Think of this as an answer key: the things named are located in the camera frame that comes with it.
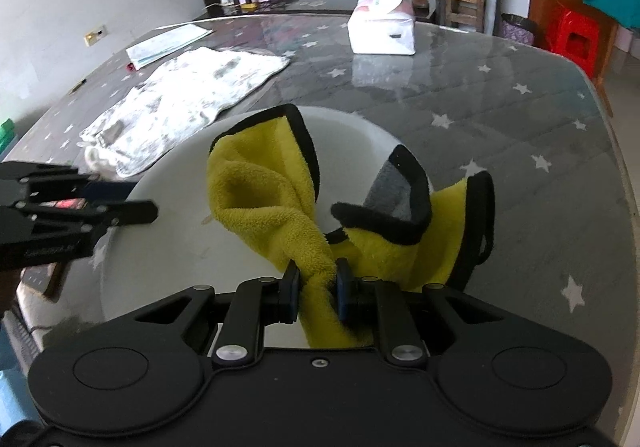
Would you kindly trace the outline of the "red plastic stool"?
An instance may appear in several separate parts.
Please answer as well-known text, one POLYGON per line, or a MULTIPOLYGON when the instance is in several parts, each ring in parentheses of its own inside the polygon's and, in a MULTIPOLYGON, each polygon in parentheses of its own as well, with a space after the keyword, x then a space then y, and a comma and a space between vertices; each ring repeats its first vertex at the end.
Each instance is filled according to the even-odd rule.
POLYGON ((595 78, 600 35, 601 27, 597 19, 573 7, 556 3, 542 42, 545 50, 574 62, 589 78, 595 78))

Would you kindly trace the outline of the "dark waste basket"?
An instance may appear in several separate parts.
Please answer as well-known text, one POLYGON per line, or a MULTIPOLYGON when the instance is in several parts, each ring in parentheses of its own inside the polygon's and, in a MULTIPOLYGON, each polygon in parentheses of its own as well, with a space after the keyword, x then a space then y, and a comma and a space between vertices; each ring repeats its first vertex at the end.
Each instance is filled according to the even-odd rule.
POLYGON ((502 38, 533 46, 538 32, 538 26, 535 22, 517 14, 502 14, 500 18, 500 34, 502 38))

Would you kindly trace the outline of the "small wooden stool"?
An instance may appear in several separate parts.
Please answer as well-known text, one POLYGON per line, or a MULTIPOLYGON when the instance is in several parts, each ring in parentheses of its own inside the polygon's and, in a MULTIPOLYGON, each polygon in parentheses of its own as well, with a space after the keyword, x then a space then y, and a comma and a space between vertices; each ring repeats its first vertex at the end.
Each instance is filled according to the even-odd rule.
POLYGON ((485 32, 486 0, 445 0, 445 26, 466 26, 485 32))

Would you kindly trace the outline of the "yellow grey microfiber cloth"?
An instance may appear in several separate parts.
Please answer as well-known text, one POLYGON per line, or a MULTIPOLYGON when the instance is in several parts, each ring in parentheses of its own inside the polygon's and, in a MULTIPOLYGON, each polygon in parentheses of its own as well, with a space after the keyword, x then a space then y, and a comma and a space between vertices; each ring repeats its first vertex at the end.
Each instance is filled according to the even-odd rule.
POLYGON ((278 271, 298 267, 299 318, 315 349, 372 341, 337 317, 337 259, 409 292, 462 290, 494 245, 486 170, 434 189, 407 147, 342 111, 287 103, 247 115, 213 140, 206 166, 213 218, 278 271))

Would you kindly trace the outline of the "large white bowl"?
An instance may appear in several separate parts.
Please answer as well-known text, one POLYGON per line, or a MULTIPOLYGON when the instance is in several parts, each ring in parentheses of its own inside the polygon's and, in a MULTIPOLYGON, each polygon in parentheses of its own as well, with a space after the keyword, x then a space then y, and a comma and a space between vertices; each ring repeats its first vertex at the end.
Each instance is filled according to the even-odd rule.
POLYGON ((366 343, 332 306, 337 259, 359 277, 414 291, 438 281, 420 241, 431 186, 411 185, 401 165, 420 165, 384 129, 326 108, 277 108, 216 123, 168 153, 134 188, 160 209, 151 225, 119 229, 102 274, 104 315, 115 318, 192 285, 231 291, 296 266, 298 321, 272 345, 341 349, 366 343))

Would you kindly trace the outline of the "white tissue box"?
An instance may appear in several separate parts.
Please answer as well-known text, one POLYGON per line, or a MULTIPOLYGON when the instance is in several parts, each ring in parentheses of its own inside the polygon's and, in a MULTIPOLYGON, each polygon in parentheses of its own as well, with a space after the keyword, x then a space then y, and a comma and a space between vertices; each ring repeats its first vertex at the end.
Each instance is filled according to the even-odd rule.
POLYGON ((347 21, 356 55, 413 56, 414 14, 408 0, 358 0, 347 21))

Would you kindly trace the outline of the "white patterned towel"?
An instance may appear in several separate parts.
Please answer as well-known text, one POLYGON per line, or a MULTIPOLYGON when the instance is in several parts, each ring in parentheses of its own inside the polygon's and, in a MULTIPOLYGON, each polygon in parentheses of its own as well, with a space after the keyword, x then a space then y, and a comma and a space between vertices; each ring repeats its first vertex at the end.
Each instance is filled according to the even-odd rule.
POLYGON ((136 176, 289 63, 287 56, 265 51, 188 50, 159 66, 80 133, 85 161, 95 172, 136 176))

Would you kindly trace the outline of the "papers on table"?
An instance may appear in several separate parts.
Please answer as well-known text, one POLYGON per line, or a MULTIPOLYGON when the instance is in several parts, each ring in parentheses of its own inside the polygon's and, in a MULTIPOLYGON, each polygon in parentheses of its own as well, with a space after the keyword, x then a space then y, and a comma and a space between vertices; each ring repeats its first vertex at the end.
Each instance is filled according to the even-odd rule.
POLYGON ((212 34, 212 30, 193 23, 177 26, 169 31, 152 36, 126 49, 129 62, 136 70, 163 59, 173 52, 212 34))

